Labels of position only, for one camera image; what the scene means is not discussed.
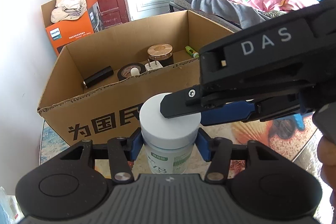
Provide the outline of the person's right hand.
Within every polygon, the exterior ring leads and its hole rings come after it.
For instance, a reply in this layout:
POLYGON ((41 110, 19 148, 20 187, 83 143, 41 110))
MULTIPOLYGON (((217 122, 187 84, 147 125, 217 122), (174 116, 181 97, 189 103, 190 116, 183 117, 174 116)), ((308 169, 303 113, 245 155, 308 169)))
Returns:
POLYGON ((336 148, 326 137, 322 137, 317 148, 319 161, 322 163, 321 178, 333 190, 336 188, 336 148))

